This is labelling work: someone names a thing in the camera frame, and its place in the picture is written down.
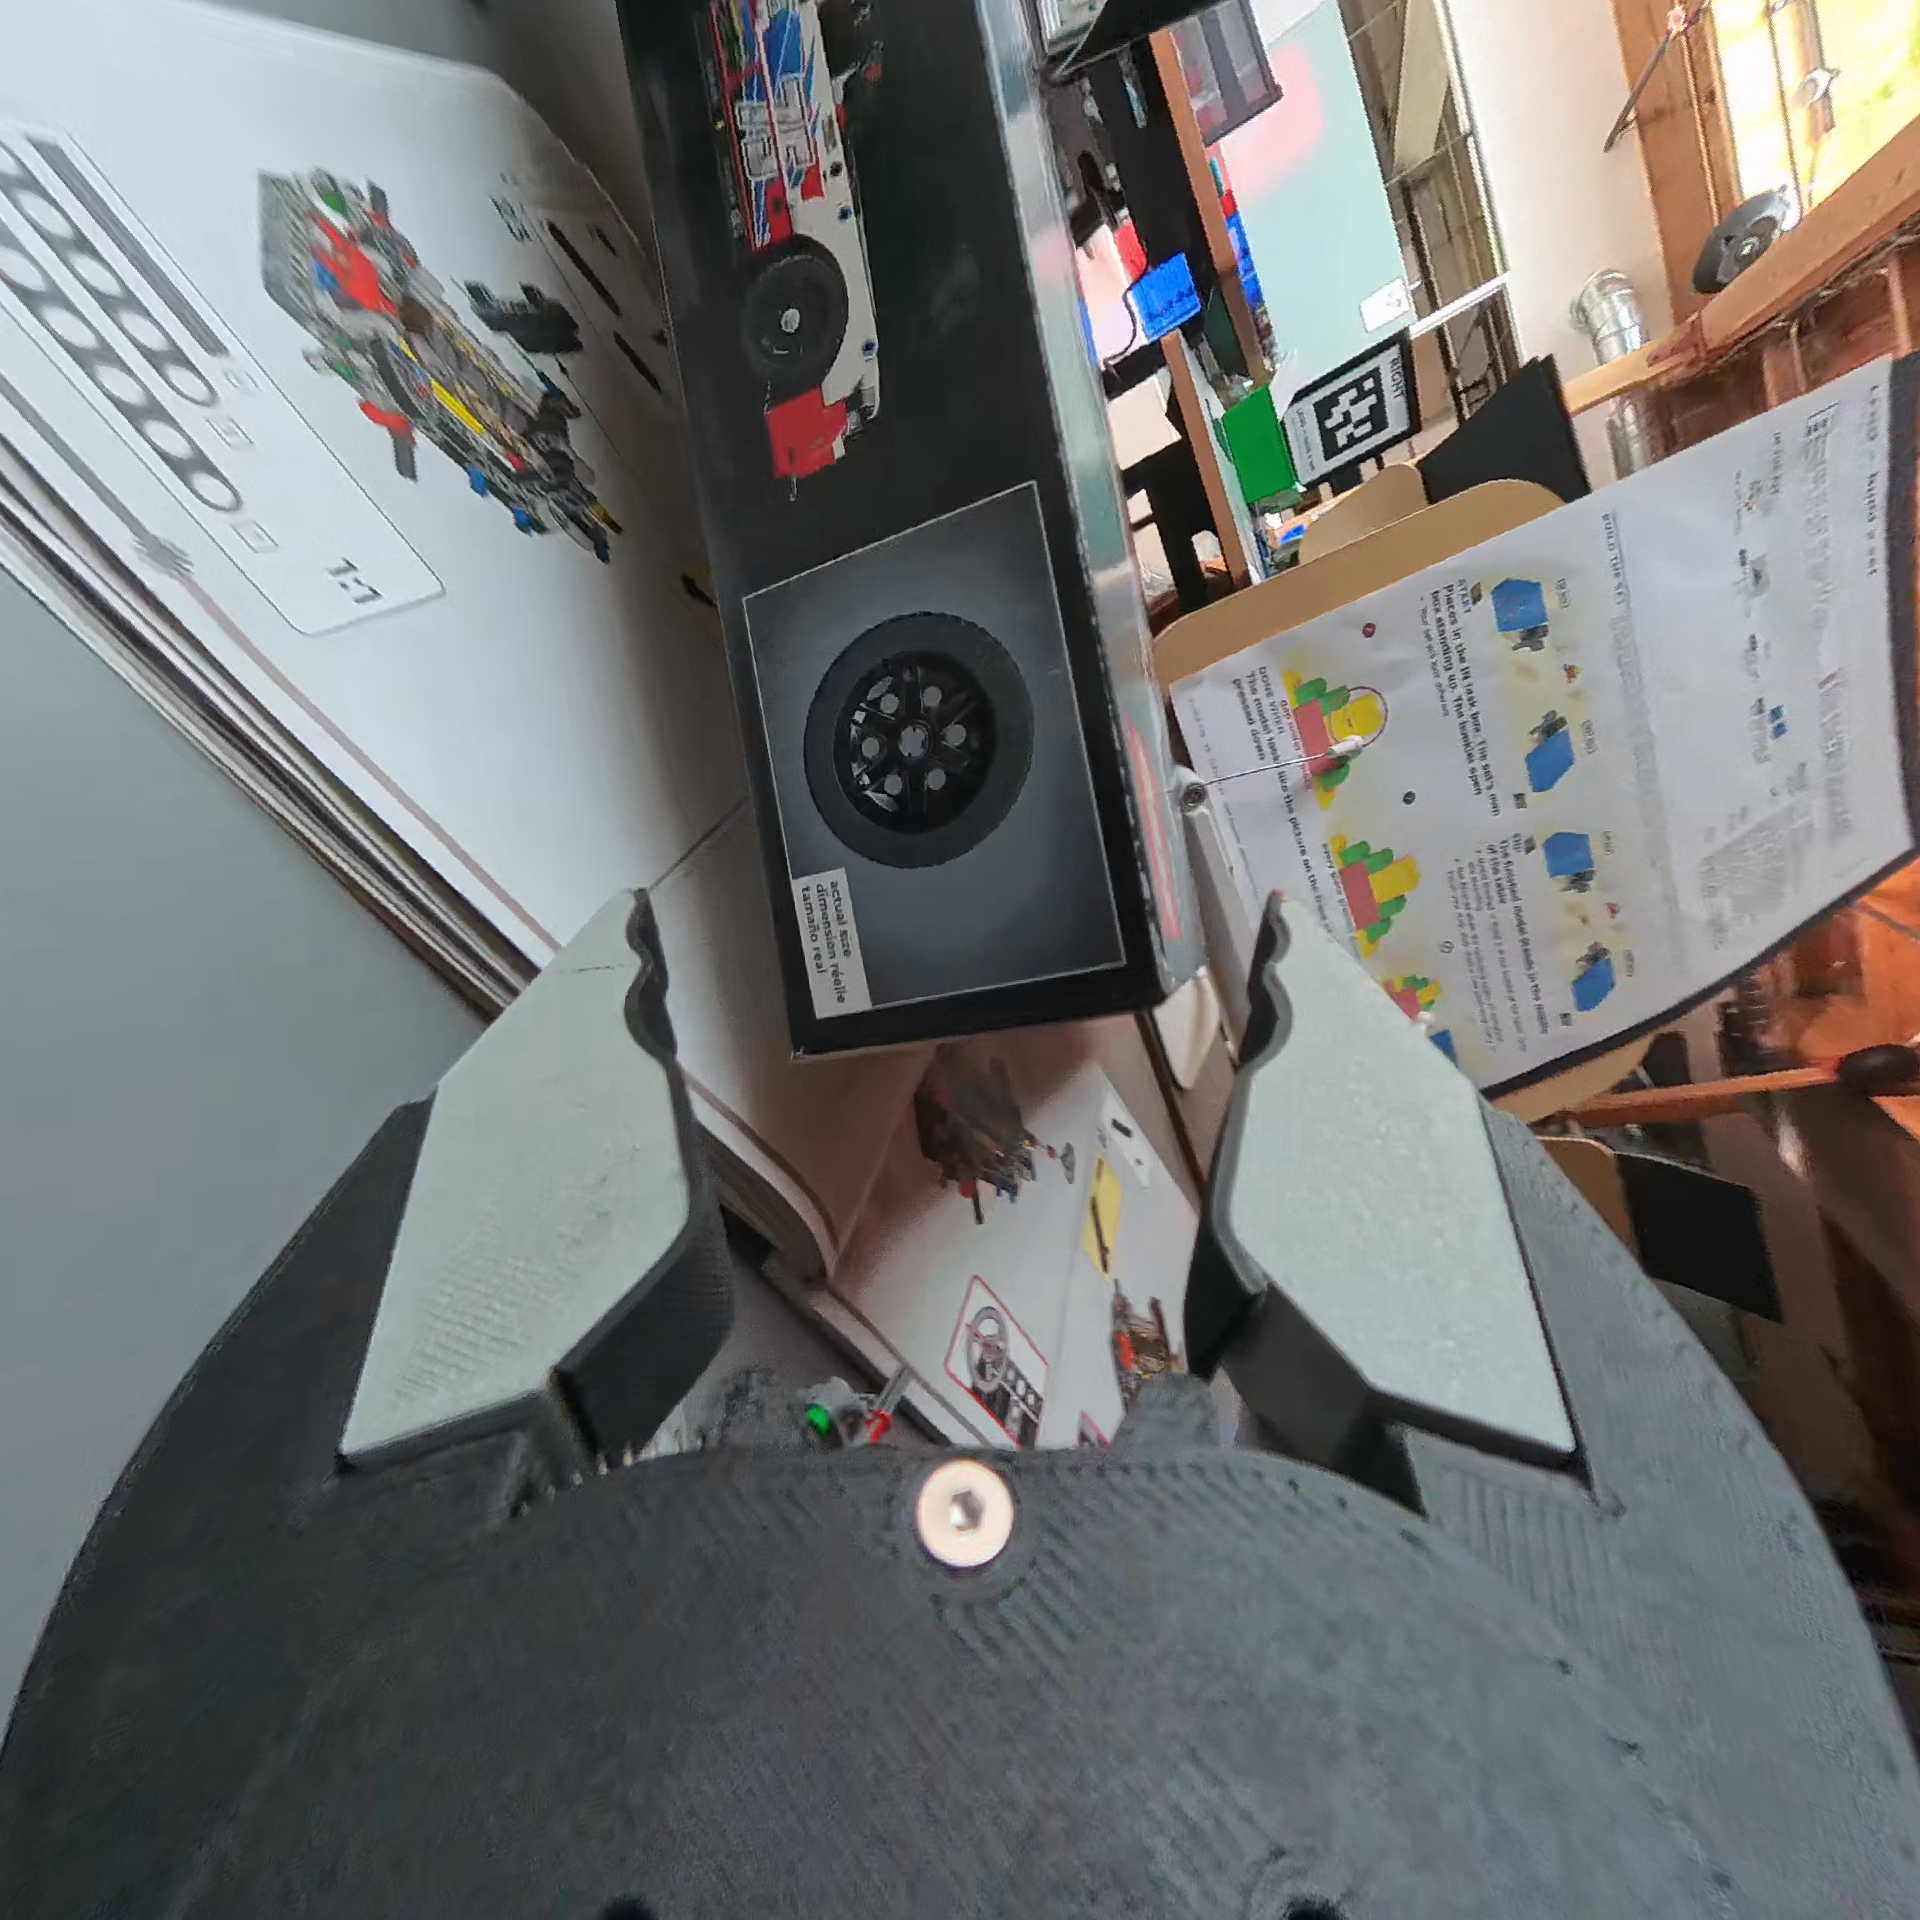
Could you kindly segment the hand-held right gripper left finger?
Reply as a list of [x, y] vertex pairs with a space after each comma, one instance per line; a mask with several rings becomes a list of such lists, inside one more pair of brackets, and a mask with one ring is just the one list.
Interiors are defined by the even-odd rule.
[[341, 1454], [527, 1434], [644, 1458], [733, 1325], [733, 1270], [650, 896], [617, 892], [433, 1094]]

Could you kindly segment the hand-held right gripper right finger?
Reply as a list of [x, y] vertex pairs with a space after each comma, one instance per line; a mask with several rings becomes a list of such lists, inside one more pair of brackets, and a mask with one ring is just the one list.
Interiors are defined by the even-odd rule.
[[1528, 1469], [1577, 1428], [1473, 1084], [1271, 896], [1185, 1293], [1261, 1439], [1421, 1504], [1412, 1434]]

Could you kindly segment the partly built lego assembly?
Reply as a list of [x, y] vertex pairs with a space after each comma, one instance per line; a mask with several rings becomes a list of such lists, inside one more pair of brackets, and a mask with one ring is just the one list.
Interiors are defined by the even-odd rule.
[[877, 1391], [855, 1390], [834, 1376], [805, 1394], [803, 1421], [827, 1450], [868, 1450], [887, 1439], [914, 1370], [896, 1370]]

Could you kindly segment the lego instruction booklet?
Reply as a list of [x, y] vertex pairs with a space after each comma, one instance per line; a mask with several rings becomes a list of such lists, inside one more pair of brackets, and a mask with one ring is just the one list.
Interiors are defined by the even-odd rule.
[[803, 1063], [643, 239], [498, 76], [5, 5], [5, 573], [491, 1012], [647, 892], [733, 1211], [936, 1434], [1181, 1365], [1144, 1023]]

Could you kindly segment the black lego car box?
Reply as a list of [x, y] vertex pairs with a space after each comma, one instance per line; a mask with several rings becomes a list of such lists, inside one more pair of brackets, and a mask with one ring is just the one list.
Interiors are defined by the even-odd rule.
[[1200, 934], [1031, 5], [619, 5], [803, 1058]]

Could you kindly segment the wooden rod black knob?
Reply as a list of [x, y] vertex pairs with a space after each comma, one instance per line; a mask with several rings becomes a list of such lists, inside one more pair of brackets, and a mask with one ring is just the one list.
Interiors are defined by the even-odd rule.
[[1682, 1087], [1597, 1094], [1568, 1108], [1568, 1117], [1584, 1128], [1692, 1123], [1738, 1112], [1748, 1096], [1783, 1096], [1825, 1087], [1841, 1087], [1861, 1096], [1915, 1096], [1917, 1048], [1913, 1045], [1876, 1045], [1808, 1068], [1752, 1071]]

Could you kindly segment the laminated task instruction sheet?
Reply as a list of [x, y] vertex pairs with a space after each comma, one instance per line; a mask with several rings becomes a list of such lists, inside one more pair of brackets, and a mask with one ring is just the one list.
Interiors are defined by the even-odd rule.
[[1488, 1096], [1915, 860], [1915, 356], [1179, 668], [1242, 898]]

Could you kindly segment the pale plywood stand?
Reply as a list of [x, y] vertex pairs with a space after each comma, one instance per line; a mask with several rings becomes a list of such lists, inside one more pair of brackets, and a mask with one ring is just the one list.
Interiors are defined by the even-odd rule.
[[1161, 692], [1561, 506], [1547, 486], [1513, 477], [1429, 501], [1418, 464], [1389, 464], [1307, 522], [1299, 565], [1176, 619], [1153, 654]]

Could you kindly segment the green plastic crate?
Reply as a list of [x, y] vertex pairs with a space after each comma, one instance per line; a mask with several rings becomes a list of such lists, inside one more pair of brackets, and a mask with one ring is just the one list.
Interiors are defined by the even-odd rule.
[[1271, 381], [1224, 410], [1215, 420], [1215, 432], [1233, 466], [1239, 496], [1251, 510], [1276, 501], [1287, 507], [1301, 498], [1303, 483]]

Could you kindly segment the black chair back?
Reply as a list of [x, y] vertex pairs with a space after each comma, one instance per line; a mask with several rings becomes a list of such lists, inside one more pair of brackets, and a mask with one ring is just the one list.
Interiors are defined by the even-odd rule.
[[1429, 506], [1501, 479], [1547, 488], [1561, 503], [1593, 491], [1552, 354], [1530, 359], [1418, 466]]

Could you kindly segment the black white printed tag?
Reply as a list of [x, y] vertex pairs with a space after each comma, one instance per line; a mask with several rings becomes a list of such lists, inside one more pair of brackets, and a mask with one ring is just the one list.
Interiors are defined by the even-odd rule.
[[1295, 476], [1306, 488], [1412, 442], [1419, 427], [1408, 332], [1299, 388], [1280, 416]]

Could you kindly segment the black round disc device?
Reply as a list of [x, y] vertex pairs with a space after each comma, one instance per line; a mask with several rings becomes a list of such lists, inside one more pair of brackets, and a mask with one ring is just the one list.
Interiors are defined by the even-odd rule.
[[1692, 285], [1700, 296], [1717, 296], [1752, 270], [1783, 234], [1796, 227], [1799, 204], [1786, 184], [1744, 199], [1705, 238]]

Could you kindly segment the wooden shelf beam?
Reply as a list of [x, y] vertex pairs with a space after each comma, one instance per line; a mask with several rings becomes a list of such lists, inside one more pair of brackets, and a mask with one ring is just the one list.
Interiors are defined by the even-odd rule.
[[1888, 254], [1913, 247], [1915, 224], [1917, 124], [1911, 120], [1682, 326], [1563, 381], [1568, 414], [1674, 391], [1715, 371], [1850, 279], [1876, 270]]

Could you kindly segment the silver metal duct pipe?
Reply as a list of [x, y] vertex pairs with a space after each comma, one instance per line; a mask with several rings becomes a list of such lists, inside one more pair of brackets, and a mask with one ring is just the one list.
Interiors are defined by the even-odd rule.
[[[1602, 270], [1584, 282], [1572, 300], [1570, 318], [1588, 336], [1602, 368], [1648, 343], [1642, 300], [1621, 270]], [[1602, 426], [1616, 477], [1640, 474], [1666, 455], [1664, 422], [1643, 391], [1607, 399]]]

